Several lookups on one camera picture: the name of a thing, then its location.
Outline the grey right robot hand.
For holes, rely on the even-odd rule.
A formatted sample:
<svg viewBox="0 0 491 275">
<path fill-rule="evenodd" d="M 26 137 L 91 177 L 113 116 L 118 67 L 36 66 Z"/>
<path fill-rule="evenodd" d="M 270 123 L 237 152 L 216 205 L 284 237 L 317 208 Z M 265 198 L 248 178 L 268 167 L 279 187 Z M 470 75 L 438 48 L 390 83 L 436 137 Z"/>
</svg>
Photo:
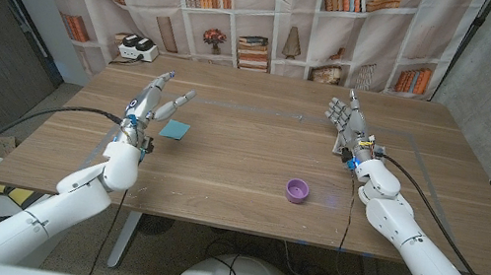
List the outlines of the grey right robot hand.
<svg viewBox="0 0 491 275">
<path fill-rule="evenodd" d="M 367 125 L 358 97 L 359 93 L 351 90 L 350 103 L 332 98 L 324 113 L 337 132 L 333 152 L 341 155 L 343 162 L 351 160 L 357 165 L 373 158 L 372 144 L 366 135 Z"/>
</svg>

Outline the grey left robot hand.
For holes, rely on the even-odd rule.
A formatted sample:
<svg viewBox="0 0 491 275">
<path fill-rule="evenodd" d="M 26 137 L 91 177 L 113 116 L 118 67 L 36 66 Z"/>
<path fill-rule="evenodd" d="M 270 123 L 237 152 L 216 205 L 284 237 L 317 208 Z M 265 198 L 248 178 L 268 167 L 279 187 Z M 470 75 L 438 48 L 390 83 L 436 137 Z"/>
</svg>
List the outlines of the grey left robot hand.
<svg viewBox="0 0 491 275">
<path fill-rule="evenodd" d="M 174 75 L 175 72 L 171 71 L 155 78 L 128 104 L 120 124 L 120 130 L 114 137 L 114 142 L 131 144 L 140 148 L 143 144 L 144 132 L 149 121 L 162 121 L 171 118 L 180 106 L 195 97 L 196 91 L 191 90 L 179 98 L 157 107 L 166 82 L 173 78 Z"/>
</svg>

